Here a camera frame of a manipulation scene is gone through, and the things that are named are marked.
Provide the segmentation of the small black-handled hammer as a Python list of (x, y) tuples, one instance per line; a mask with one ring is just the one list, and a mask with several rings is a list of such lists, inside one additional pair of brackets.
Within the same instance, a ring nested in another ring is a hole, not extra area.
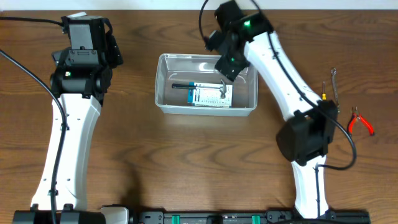
[(218, 90), (220, 92), (220, 98), (221, 99), (225, 99), (226, 98), (226, 92), (227, 92), (226, 83), (223, 80), (221, 80), (221, 86), (220, 87), (199, 86), (199, 85), (184, 85), (184, 84), (173, 83), (172, 84), (172, 88), (174, 88), (174, 89), (186, 89), (186, 90), (196, 90), (196, 89)]

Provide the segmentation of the black yellow screwdriver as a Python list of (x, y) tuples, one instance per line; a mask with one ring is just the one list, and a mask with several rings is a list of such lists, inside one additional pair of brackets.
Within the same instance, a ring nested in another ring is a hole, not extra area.
[(326, 83), (322, 81), (322, 100), (326, 100)]

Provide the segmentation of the blue white cardboard box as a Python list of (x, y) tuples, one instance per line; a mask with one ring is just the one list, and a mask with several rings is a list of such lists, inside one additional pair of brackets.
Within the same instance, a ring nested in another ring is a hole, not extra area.
[(223, 84), (216, 83), (199, 83), (190, 82), (189, 85), (197, 86), (209, 86), (210, 88), (204, 89), (199, 88), (195, 90), (189, 90), (187, 96), (187, 102), (191, 103), (193, 106), (209, 106), (209, 107), (232, 107), (232, 97), (233, 97), (233, 86), (226, 85), (225, 98), (221, 97), (220, 88)]

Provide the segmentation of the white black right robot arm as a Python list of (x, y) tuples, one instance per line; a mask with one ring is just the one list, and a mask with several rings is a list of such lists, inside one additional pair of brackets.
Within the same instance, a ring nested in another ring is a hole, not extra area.
[(245, 15), (236, 1), (227, 1), (216, 9), (215, 18), (220, 29), (207, 43), (221, 55), (215, 68), (231, 81), (249, 66), (258, 71), (285, 121), (276, 141), (293, 168), (295, 209), (303, 218), (324, 216), (329, 206), (322, 166), (335, 131), (334, 102), (321, 99), (304, 82), (263, 13)]

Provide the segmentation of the clear plastic container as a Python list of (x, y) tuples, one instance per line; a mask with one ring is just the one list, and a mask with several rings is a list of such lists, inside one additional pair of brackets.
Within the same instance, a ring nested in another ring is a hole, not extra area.
[[(155, 103), (169, 114), (248, 116), (257, 106), (257, 70), (250, 66), (231, 82), (215, 69), (217, 55), (162, 54), (155, 78)], [(187, 102), (189, 90), (174, 89), (173, 83), (216, 83), (233, 86), (232, 107), (193, 106)]]

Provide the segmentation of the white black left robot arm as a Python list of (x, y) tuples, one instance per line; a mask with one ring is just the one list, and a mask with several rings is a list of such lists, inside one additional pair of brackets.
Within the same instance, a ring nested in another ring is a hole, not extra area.
[(126, 207), (89, 212), (86, 196), (93, 131), (112, 70), (123, 59), (110, 30), (68, 36), (71, 46), (53, 54), (56, 69), (45, 87), (53, 121), (44, 171), (30, 209), (15, 211), (13, 223), (128, 223)]

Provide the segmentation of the silver wrench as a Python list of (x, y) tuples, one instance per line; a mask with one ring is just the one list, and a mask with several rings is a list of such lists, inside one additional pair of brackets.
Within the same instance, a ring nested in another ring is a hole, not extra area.
[(333, 87), (335, 103), (336, 103), (337, 108), (339, 108), (340, 104), (339, 104), (339, 98), (338, 98), (338, 87), (337, 87), (337, 83), (336, 83), (336, 74), (337, 74), (336, 68), (332, 68), (331, 69), (331, 84)]

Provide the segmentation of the red-handled pliers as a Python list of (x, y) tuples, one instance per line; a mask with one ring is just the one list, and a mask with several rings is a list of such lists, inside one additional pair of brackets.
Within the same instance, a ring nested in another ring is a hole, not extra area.
[(358, 108), (355, 106), (355, 107), (352, 107), (352, 109), (351, 109), (351, 118), (350, 118), (350, 120), (347, 124), (347, 128), (346, 128), (346, 130), (350, 136), (353, 135), (353, 128), (357, 121), (362, 123), (368, 129), (370, 136), (375, 135), (375, 130), (374, 130), (372, 124), (361, 115), (361, 113), (358, 111)]

